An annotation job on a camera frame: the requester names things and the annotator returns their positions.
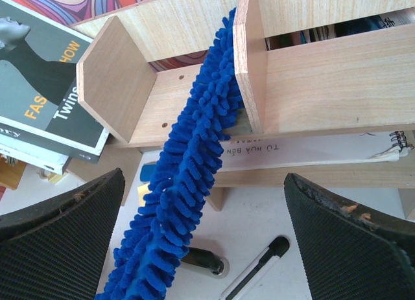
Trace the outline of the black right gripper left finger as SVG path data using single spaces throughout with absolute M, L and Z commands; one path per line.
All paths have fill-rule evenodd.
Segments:
M 116 168 L 1 215 L 1 298 L 94 299 L 124 191 Z

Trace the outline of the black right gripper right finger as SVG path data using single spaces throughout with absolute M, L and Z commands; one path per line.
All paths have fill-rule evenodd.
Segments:
M 414 223 L 294 173 L 284 194 L 313 299 L 414 298 Z

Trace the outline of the blue microfiber duster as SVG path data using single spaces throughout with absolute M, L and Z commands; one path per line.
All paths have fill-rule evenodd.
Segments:
M 113 252 L 115 268 L 99 299 L 164 299 L 188 254 L 205 199 L 222 166 L 222 142 L 243 98 L 235 77 L 231 10 L 216 32 L 184 109 L 173 124 L 144 206 Z

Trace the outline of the light wooden bookshelf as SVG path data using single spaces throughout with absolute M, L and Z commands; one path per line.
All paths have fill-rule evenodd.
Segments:
M 414 7 L 414 0 L 148 0 L 74 25 L 94 39 L 82 105 L 122 147 L 160 146 L 198 67 L 154 60 L 206 50 L 232 8 L 246 105 L 236 139 L 414 129 L 414 25 L 268 51 L 267 37 Z

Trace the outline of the white utility knife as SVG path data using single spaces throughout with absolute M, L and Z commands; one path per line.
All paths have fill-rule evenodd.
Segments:
M 243 299 L 290 248 L 285 236 L 276 237 L 221 293 L 219 299 Z

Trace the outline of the white paperback book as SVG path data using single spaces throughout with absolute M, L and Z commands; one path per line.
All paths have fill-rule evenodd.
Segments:
M 62 175 L 71 158 L 54 151 L 1 135 L 1 154 Z

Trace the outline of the blue eraser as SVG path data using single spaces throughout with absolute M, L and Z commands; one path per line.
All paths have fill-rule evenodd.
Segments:
M 152 177 L 155 169 L 156 169 L 156 164 L 155 163 L 144 164 L 141 167 L 141 170 L 140 170 L 139 180 L 143 183 L 149 182 L 151 180 L 151 177 Z

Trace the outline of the silver black stapler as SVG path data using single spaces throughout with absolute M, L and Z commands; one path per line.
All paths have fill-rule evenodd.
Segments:
M 200 248 L 189 248 L 188 254 L 181 259 L 182 268 L 202 275 L 223 279 L 230 271 L 230 264 L 225 257 Z

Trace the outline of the white spiral notebook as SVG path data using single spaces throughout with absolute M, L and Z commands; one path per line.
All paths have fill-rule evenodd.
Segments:
M 223 142 L 221 171 L 397 161 L 414 149 L 403 131 Z

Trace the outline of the Twins story book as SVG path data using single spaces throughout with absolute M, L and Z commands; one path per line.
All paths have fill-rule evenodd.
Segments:
M 79 103 L 77 62 L 92 39 L 1 0 L 1 135 L 97 163 L 109 132 Z

